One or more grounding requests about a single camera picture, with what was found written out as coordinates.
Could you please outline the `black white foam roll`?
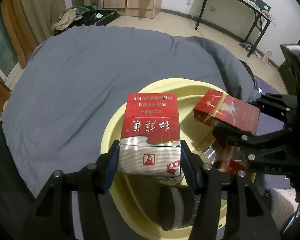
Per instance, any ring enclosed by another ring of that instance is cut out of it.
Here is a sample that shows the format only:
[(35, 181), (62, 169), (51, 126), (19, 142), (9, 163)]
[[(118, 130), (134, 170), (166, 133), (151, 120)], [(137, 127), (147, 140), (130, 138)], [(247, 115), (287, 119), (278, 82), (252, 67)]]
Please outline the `black white foam roll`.
[(200, 197), (200, 194), (194, 194), (184, 186), (162, 188), (158, 199), (158, 217), (162, 230), (193, 226)]

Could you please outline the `dark red cigarette pack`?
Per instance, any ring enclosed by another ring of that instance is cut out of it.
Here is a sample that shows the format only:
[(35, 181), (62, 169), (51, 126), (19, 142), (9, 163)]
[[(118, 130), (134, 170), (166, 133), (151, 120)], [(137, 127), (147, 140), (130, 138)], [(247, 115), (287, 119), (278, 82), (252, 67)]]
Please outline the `dark red cigarette pack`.
[(194, 119), (207, 126), (217, 123), (249, 132), (257, 132), (260, 110), (223, 92), (210, 89), (193, 109)]

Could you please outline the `red white cigarette pack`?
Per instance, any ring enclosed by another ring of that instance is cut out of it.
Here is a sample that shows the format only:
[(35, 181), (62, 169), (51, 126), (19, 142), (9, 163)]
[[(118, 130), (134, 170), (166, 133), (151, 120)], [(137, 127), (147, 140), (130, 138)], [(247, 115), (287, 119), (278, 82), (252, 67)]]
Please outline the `red white cigarette pack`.
[(128, 95), (117, 171), (154, 178), (183, 175), (176, 94)]

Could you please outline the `black folding table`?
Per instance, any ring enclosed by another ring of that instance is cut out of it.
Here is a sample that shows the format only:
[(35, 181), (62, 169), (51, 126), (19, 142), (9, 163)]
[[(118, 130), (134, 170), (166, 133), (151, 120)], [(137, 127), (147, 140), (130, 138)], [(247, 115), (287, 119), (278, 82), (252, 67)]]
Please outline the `black folding table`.
[(195, 29), (205, 24), (247, 45), (247, 57), (257, 51), (257, 45), (273, 24), (267, 9), (258, 9), (254, 0), (202, 0)]

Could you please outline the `yellow plastic basin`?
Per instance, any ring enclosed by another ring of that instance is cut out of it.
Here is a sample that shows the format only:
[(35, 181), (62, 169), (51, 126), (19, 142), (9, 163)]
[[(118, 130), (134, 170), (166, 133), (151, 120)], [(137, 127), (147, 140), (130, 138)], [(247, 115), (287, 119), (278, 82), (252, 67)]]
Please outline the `yellow plastic basin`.
[[(180, 121), (180, 138), (194, 150), (212, 129), (201, 125), (190, 116), (195, 104), (208, 90), (220, 88), (203, 81), (182, 78), (169, 78), (153, 82), (135, 97), (139, 113), (149, 114), (157, 106), (155, 102), (148, 106), (146, 98), (160, 94), (176, 94)], [(174, 177), (167, 172), (167, 166), (180, 162), (180, 156), (174, 149), (176, 142), (166, 141), (159, 144), (147, 142), (148, 136), (155, 132), (166, 131), (160, 128), (159, 119), (144, 120), (133, 117), (125, 122), (126, 105), (122, 105), (111, 117), (103, 134), (101, 151), (107, 152), (111, 144), (122, 134), (126, 139), (120, 141), (118, 173), (110, 188), (110, 195), (126, 224), (138, 235), (146, 239), (188, 239), (191, 226), (179, 228), (173, 226), (163, 230), (159, 224), (157, 204), (162, 186), (186, 185), (182, 175)]]

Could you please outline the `grey bed sheet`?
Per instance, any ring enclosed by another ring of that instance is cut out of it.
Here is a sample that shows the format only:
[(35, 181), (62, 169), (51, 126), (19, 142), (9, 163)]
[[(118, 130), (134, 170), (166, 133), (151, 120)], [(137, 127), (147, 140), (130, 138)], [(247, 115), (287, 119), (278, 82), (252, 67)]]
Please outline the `grey bed sheet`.
[(19, 175), (37, 196), (51, 173), (76, 172), (100, 155), (112, 115), (147, 85), (167, 78), (213, 84), (251, 101), (251, 71), (224, 46), (117, 26), (73, 27), (39, 45), (2, 113)]

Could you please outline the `pile of clothes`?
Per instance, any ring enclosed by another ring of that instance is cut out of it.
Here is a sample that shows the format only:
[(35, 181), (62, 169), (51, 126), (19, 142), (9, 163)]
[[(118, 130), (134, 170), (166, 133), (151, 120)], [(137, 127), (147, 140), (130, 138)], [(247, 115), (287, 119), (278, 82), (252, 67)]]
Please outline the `pile of clothes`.
[(103, 9), (95, 4), (71, 7), (58, 16), (58, 22), (54, 25), (54, 35), (72, 27), (108, 25), (118, 17), (116, 9)]

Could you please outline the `beige curtain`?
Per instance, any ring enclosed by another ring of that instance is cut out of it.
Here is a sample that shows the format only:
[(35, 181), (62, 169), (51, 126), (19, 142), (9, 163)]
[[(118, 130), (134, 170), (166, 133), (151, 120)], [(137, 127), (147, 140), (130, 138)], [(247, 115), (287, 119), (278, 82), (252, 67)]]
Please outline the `beige curtain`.
[(64, 0), (2, 0), (0, 10), (8, 37), (25, 68), (34, 50), (54, 34)]

